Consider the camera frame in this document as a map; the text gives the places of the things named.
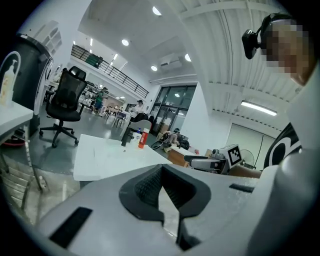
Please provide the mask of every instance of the ceiling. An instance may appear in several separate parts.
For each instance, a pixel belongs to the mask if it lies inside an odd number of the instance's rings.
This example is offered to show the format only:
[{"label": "ceiling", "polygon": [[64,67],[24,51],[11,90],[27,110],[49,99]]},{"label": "ceiling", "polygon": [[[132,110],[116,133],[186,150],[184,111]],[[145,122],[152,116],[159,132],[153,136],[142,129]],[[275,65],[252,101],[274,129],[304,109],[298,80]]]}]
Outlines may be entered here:
[{"label": "ceiling", "polygon": [[[248,60],[241,39],[247,29],[257,31],[270,13],[285,11],[277,2],[150,1],[180,31],[179,37],[184,39],[208,108],[278,131],[288,124],[284,112],[299,93],[299,86],[288,75],[267,67],[260,52]],[[278,115],[241,106],[242,100],[275,110]]]},{"label": "ceiling", "polygon": [[[162,16],[152,12],[153,6]],[[299,86],[267,67],[260,52],[248,60],[241,37],[247,29],[257,31],[265,16],[284,11],[274,0],[93,0],[79,30],[119,53],[149,80],[196,74],[208,109],[279,132],[289,122],[285,110]],[[160,58],[172,53],[181,67],[159,68]],[[192,62],[184,59],[186,53]],[[244,100],[278,115],[241,106]]]},{"label": "ceiling", "polygon": [[[152,8],[148,0],[93,0],[79,30],[134,63],[150,80],[195,74],[192,63],[185,60],[187,52],[177,33]],[[122,39],[127,39],[129,46],[122,45]],[[170,54],[178,58],[181,67],[161,68],[160,58]]]},{"label": "ceiling", "polygon": [[114,60],[115,54],[117,54],[116,51],[110,49],[105,44],[95,40],[94,38],[92,39],[92,45],[90,45],[90,39],[90,36],[77,31],[74,42],[77,46],[86,49],[88,52],[91,50],[93,54],[102,57],[109,64],[113,62],[112,66],[114,66],[118,70],[122,69],[122,67],[127,62],[125,58],[118,54],[118,56]]}]

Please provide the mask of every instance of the metal grid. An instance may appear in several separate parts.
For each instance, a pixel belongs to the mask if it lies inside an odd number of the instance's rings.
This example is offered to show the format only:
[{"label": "metal grid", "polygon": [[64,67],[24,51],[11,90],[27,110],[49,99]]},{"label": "metal grid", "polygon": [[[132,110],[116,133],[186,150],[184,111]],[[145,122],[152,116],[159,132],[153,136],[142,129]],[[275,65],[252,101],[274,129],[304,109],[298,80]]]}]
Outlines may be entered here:
[{"label": "metal grid", "polygon": [[102,58],[99,58],[98,56],[88,52],[87,50],[83,49],[78,45],[73,45],[71,55],[101,70],[108,76],[113,77],[118,82],[120,82],[130,90],[136,92],[140,96],[144,98],[147,97],[149,92],[146,89],[144,89],[141,85],[133,81],[130,77],[128,77],[120,70],[110,65]]}]

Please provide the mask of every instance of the chair armrest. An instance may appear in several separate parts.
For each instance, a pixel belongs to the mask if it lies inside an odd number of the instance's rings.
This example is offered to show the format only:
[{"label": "chair armrest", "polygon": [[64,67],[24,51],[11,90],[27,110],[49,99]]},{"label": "chair armrest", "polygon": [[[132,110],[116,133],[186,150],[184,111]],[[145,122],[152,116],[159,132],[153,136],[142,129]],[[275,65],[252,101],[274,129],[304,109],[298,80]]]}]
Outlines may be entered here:
[{"label": "chair armrest", "polygon": [[48,107],[49,107],[49,104],[50,104],[51,96],[54,95],[55,92],[54,92],[54,91],[51,91],[51,90],[47,90],[45,93],[48,95],[47,101],[46,101],[46,105],[45,105],[45,110],[47,111],[47,109],[48,109]]}]

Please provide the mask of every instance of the air conditioner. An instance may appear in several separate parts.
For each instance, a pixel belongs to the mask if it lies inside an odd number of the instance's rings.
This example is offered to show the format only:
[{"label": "air conditioner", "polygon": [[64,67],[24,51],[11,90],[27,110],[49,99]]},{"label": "air conditioner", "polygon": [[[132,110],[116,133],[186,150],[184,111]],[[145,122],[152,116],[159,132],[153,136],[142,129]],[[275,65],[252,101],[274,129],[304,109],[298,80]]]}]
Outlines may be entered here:
[{"label": "air conditioner", "polygon": [[160,58],[160,66],[163,70],[168,71],[176,68],[181,68],[182,63],[180,62],[177,54],[171,53]]}]

